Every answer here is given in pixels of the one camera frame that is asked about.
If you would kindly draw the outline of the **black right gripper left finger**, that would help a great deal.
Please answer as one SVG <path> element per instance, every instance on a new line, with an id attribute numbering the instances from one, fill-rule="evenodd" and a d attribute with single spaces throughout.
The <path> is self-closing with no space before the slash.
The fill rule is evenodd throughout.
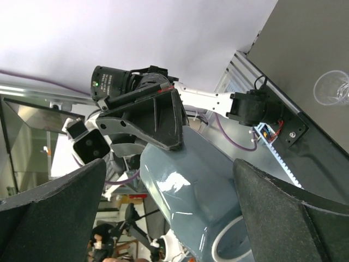
<path id="1" fill-rule="evenodd" d="M 1 261 L 84 261 L 106 176 L 89 164 L 1 200 Z"/>

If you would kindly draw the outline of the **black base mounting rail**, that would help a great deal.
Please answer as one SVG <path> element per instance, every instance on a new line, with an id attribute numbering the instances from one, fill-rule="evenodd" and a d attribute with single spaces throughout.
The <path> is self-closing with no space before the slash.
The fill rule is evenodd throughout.
<path id="1" fill-rule="evenodd" d="M 264 97 L 283 107 L 284 124 L 272 145 L 300 186 L 348 204 L 348 153 L 279 90 L 263 87 Z"/>

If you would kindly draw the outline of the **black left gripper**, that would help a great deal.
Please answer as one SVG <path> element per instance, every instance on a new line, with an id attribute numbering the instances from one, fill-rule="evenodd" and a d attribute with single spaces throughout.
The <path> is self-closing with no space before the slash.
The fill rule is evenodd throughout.
<path id="1" fill-rule="evenodd" d="M 172 86 L 177 78 L 165 68 L 122 70 L 97 66 L 97 106 L 111 109 L 118 97 L 152 85 Z M 147 143 L 167 151 L 183 144 L 183 104 L 176 89 L 162 91 L 103 112 L 96 119 L 103 135 L 111 135 L 117 157 L 143 152 Z"/>

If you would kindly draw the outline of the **grey blue ceramic mug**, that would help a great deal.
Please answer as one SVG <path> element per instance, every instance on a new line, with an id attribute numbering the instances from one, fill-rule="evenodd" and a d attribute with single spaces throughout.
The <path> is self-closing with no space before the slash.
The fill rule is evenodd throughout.
<path id="1" fill-rule="evenodd" d="M 179 151 L 148 144 L 140 177 L 178 241 L 199 261 L 251 254 L 234 186 L 233 160 L 190 127 Z"/>

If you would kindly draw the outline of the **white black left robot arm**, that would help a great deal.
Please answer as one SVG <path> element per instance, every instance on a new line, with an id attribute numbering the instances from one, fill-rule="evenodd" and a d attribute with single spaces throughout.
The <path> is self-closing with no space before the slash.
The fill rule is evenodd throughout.
<path id="1" fill-rule="evenodd" d="M 210 111 L 239 124 L 277 124 L 283 105 L 264 87 L 242 92 L 205 92 L 188 88 L 165 68 L 123 70 L 95 67 L 91 97 L 100 107 L 96 125 L 122 156 L 141 154 L 148 144 L 177 151 L 189 116 Z"/>

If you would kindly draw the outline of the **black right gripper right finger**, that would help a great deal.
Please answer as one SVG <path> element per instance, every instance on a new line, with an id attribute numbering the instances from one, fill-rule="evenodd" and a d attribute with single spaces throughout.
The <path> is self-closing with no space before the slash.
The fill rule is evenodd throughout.
<path id="1" fill-rule="evenodd" d="M 255 261 L 348 261 L 348 205 L 243 159 L 234 161 L 233 175 Z"/>

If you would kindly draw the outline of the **small clear plastic cup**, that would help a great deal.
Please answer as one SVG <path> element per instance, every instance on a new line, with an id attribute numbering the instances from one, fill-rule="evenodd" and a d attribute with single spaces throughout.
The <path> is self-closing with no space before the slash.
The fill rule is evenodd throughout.
<path id="1" fill-rule="evenodd" d="M 348 105 L 348 73 L 340 70 L 324 73 L 315 82 L 313 95 L 324 106 Z"/>

